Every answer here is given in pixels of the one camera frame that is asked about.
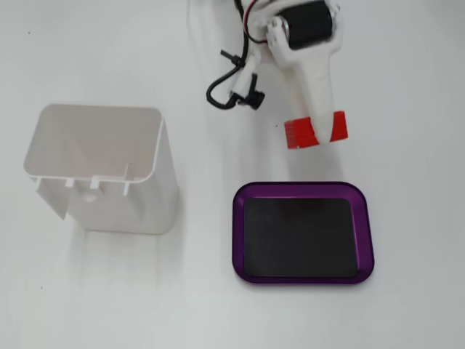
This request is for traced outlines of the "white fixed gripper finger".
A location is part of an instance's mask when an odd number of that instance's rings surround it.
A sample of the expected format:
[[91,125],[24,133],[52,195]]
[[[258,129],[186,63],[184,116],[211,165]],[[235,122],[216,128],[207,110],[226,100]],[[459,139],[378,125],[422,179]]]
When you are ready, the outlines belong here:
[[333,90],[329,52],[291,51],[287,68],[279,68],[295,116],[285,122],[288,144],[326,144],[333,137]]

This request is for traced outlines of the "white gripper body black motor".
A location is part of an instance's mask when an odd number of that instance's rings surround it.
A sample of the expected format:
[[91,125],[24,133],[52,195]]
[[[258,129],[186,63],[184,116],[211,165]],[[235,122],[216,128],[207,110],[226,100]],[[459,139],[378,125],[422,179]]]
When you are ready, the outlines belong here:
[[321,50],[331,55],[342,46],[344,24],[336,1],[251,1],[250,41],[267,47],[267,24],[283,18],[291,51]]

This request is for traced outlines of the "white moving gripper finger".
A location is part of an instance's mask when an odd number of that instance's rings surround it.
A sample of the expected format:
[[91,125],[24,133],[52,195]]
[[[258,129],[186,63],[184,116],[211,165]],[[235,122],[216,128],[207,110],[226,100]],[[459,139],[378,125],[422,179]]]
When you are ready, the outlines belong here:
[[283,18],[272,18],[267,24],[268,46],[279,68],[287,68],[291,62],[286,29],[287,24]]

